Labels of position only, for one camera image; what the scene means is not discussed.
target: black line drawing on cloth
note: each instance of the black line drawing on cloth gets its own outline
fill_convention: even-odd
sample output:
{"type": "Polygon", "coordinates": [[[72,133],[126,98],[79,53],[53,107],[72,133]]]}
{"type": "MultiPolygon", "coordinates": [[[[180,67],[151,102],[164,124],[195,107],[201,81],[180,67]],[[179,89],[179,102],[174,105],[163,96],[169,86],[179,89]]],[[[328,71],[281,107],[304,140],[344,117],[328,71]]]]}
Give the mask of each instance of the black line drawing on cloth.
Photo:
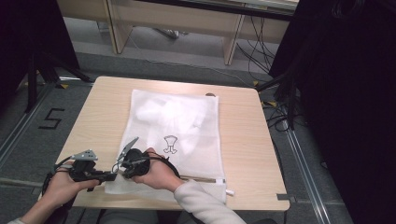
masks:
{"type": "Polygon", "coordinates": [[[177,138],[173,135],[168,135],[163,139],[165,139],[166,143],[168,144],[168,148],[164,149],[163,151],[166,153],[172,152],[172,154],[175,154],[177,152],[175,149],[175,142],[177,141],[177,138]]]}

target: person's left hand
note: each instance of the person's left hand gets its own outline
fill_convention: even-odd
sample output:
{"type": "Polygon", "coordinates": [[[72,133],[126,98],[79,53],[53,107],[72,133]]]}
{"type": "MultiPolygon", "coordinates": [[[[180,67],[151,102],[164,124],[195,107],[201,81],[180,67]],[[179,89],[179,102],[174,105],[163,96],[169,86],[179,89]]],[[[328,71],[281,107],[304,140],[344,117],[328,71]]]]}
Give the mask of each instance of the person's left hand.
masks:
{"type": "MultiPolygon", "coordinates": [[[[66,169],[60,168],[58,171],[66,171],[66,169]]],[[[73,199],[82,189],[90,189],[97,185],[99,185],[99,180],[75,182],[68,172],[57,172],[49,182],[41,200],[49,201],[59,207],[73,199]]]]}

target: person's right hand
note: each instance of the person's right hand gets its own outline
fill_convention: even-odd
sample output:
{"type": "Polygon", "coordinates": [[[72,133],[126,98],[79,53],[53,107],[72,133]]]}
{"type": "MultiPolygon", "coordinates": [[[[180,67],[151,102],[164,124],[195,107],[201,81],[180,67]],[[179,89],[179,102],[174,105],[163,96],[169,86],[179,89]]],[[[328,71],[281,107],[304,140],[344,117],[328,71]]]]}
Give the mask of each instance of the person's right hand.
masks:
{"type": "MultiPolygon", "coordinates": [[[[152,147],[146,151],[150,157],[159,157],[152,147]]],[[[149,185],[154,189],[167,189],[172,192],[184,183],[165,163],[156,160],[150,161],[150,169],[146,175],[136,175],[132,177],[132,180],[136,183],[149,185]]]]}

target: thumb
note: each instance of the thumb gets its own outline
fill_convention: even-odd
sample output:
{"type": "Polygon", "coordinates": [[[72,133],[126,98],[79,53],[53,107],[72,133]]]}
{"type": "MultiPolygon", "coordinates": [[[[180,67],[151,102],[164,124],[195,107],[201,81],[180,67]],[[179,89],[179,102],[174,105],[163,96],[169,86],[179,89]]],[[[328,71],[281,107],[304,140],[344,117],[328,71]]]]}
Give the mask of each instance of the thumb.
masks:
{"type": "Polygon", "coordinates": [[[78,182],[78,186],[80,190],[82,189],[91,189],[94,188],[95,186],[99,185],[99,180],[86,180],[82,182],[78,182]]]}

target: hand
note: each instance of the hand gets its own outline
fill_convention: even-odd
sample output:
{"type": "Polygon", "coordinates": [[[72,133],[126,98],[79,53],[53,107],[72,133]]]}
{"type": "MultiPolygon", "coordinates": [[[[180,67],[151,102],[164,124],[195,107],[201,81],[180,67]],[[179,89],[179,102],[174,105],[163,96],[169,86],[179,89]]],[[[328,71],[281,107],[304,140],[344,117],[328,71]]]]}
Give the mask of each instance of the hand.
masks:
{"type": "MultiPolygon", "coordinates": [[[[152,147],[148,148],[147,152],[150,157],[159,157],[152,147]]],[[[146,175],[136,175],[132,177],[132,180],[136,183],[149,185],[154,189],[167,189],[172,192],[184,183],[165,163],[156,160],[150,161],[150,169],[146,175]]]]}
{"type": "Polygon", "coordinates": [[[60,168],[51,181],[41,200],[46,200],[54,206],[62,206],[62,204],[73,199],[82,189],[90,189],[99,185],[99,180],[87,180],[75,182],[64,168],[60,168]]]}

